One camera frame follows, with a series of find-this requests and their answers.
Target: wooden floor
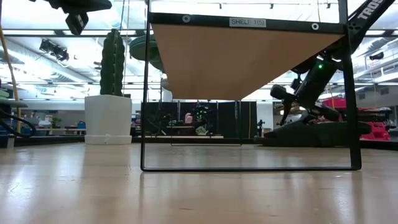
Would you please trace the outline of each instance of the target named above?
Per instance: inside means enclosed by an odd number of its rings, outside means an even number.
[[[397,223],[398,152],[355,172],[142,173],[139,144],[0,149],[0,223]],[[347,149],[148,144],[150,167],[348,165]]]

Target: potted cactus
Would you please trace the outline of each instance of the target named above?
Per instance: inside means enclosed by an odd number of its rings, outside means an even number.
[[[130,144],[131,99],[123,97],[124,45],[112,29],[104,41],[99,96],[85,98],[86,144]]]

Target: red machine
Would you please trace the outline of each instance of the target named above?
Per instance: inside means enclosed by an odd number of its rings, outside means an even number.
[[[341,119],[346,120],[346,100],[344,98],[330,98],[322,102],[325,106],[334,108],[341,113]],[[389,120],[391,110],[384,108],[358,108],[358,121],[367,122],[372,127],[372,132],[363,134],[361,139],[388,141],[390,134],[384,122]]]

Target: shelf label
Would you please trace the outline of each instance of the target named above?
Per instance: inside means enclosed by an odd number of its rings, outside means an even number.
[[[265,19],[229,18],[230,27],[267,27]]]

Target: white planter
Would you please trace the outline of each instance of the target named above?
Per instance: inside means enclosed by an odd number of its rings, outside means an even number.
[[[87,96],[86,144],[131,144],[131,106],[131,99],[121,96]]]

